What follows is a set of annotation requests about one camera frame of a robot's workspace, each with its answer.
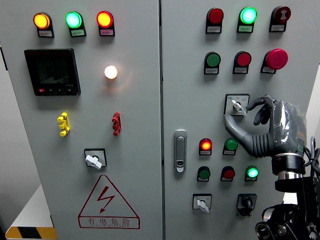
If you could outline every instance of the yellow black striped tape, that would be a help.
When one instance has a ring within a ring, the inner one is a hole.
[[[5,234],[6,239],[58,239],[54,227],[12,226]]]

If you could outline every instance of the warning sign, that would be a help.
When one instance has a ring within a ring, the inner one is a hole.
[[[78,221],[80,228],[140,229],[140,218],[106,175],[94,185]]]

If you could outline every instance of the robotic hand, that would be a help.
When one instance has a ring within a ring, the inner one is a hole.
[[[224,115],[225,129],[243,148],[256,158],[272,157],[272,173],[278,176],[275,189],[281,192],[296,192],[290,179],[301,178],[306,173],[304,146],[306,142],[306,118],[299,109],[269,95],[251,102],[246,109],[257,112],[253,124],[265,125],[269,120],[269,131],[263,135],[252,135],[239,127],[232,116]]]

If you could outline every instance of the yellow terminal connector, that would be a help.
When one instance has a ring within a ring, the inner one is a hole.
[[[59,124],[59,129],[62,129],[60,132],[60,136],[64,137],[70,132],[70,124],[69,124],[69,118],[68,118],[68,113],[63,112],[61,115],[56,119],[56,121]]]

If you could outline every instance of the robotic arm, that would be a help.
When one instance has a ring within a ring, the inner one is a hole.
[[[320,176],[315,141],[311,140],[311,151],[305,148],[306,118],[299,109],[269,95],[251,102],[246,109],[253,110],[263,105],[257,112],[253,124],[267,124],[269,131],[263,135],[252,135],[239,127],[232,116],[224,115],[225,129],[248,152],[256,158],[271,157],[272,173],[277,175],[275,189],[280,192],[297,193],[298,205],[279,204],[265,209],[262,222],[255,226],[260,240],[319,240],[316,178]],[[310,159],[305,164],[304,153]],[[311,176],[303,177],[305,167],[311,165]]]

